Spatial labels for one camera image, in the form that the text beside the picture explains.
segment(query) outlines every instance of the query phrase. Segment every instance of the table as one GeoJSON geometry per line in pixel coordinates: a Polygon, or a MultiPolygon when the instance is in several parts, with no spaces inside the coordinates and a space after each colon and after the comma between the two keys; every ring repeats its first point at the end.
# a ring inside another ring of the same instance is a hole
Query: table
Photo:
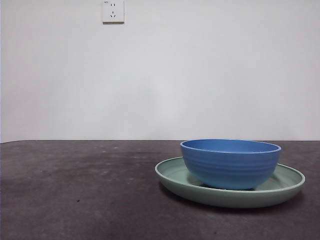
{"type": "Polygon", "coordinates": [[[295,198],[256,209],[169,192],[155,165],[180,141],[28,140],[1,144],[3,240],[317,240],[320,141],[269,141],[306,177],[295,198]]]}

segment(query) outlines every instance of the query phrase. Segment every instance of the sage green plate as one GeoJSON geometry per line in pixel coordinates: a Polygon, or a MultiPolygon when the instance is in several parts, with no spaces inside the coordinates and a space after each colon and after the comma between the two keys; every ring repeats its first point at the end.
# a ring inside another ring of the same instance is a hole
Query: sage green plate
{"type": "Polygon", "coordinates": [[[301,172],[282,164],[277,164],[267,181],[249,190],[206,186],[191,175],[182,157],[158,163],[155,171],[171,192],[194,202],[225,208],[261,208],[280,204],[295,196],[305,183],[301,172]]]}

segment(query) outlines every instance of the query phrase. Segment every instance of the wall socket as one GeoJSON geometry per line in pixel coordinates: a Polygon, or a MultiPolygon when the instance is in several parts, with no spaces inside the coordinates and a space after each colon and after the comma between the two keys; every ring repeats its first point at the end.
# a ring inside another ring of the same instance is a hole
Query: wall socket
{"type": "Polygon", "coordinates": [[[125,1],[105,0],[102,3],[102,22],[124,23],[125,22],[125,1]]]}

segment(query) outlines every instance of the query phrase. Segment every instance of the plate rim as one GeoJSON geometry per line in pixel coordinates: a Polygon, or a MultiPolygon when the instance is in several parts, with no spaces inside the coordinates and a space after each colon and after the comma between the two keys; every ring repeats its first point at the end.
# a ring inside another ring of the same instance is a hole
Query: plate rim
{"type": "Polygon", "coordinates": [[[169,158],[169,159],[166,159],[166,160],[163,160],[161,162],[158,162],[155,167],[154,167],[154,170],[155,172],[157,173],[157,175],[161,178],[164,178],[170,182],[174,182],[176,184],[179,184],[179,185],[183,185],[183,186],[186,186],[186,187],[191,187],[191,188],[196,188],[196,189],[200,189],[200,190],[205,190],[205,191],[212,191],[212,192],[223,192],[223,193],[239,193],[239,194],[261,194],[261,193],[275,193],[275,192],[283,192],[283,191],[288,191],[288,190],[291,190],[291,189],[296,189],[296,188],[299,188],[301,187],[305,181],[306,181],[306,177],[300,172],[298,171],[297,169],[294,169],[293,167],[290,167],[290,166],[287,166],[287,165],[284,165],[284,164],[281,164],[281,163],[277,163],[277,165],[279,166],[282,166],[284,168],[287,168],[293,172],[296,172],[297,174],[300,175],[301,177],[301,181],[295,185],[292,185],[292,186],[287,186],[287,187],[284,187],[284,188],[278,188],[278,189],[269,189],[269,190],[255,190],[255,191],[247,191],[247,190],[231,190],[231,189],[219,189],[219,188],[209,188],[209,187],[205,187],[205,186],[197,186],[197,185],[191,185],[191,184],[186,184],[182,181],[178,181],[178,180],[175,180],[175,179],[172,179],[172,178],[169,178],[165,175],[163,175],[159,170],[158,170],[158,167],[161,165],[161,164],[164,164],[165,162],[169,162],[169,161],[172,161],[172,160],[175,160],[175,159],[183,159],[184,157],[183,156],[178,156],[178,157],[173,157],[173,158],[169,158]]]}

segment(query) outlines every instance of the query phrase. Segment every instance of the bowl rim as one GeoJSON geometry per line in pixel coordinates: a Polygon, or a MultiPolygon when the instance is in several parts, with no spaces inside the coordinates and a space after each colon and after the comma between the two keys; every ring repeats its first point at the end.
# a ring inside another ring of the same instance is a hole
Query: bowl rim
{"type": "Polygon", "coordinates": [[[209,153],[221,153],[221,154],[268,154],[268,153],[275,153],[281,151],[281,147],[269,143],[269,142],[264,142],[264,141],[252,141],[252,140],[243,140],[243,139],[226,139],[226,138],[203,138],[203,139],[191,139],[191,140],[186,140],[180,143],[180,146],[182,148],[190,149],[190,150],[196,150],[196,151],[201,151],[201,152],[209,152],[209,153]],[[248,151],[248,152],[241,152],[241,151],[216,151],[216,150],[206,150],[206,149],[201,149],[201,148],[195,148],[195,147],[190,147],[184,145],[187,142],[194,142],[194,141],[203,141],[203,140],[225,140],[225,141],[242,141],[242,142],[251,142],[251,143],[260,143],[260,144],[266,144],[266,145],[272,145],[274,147],[277,147],[275,150],[270,150],[270,151],[248,151]]]}

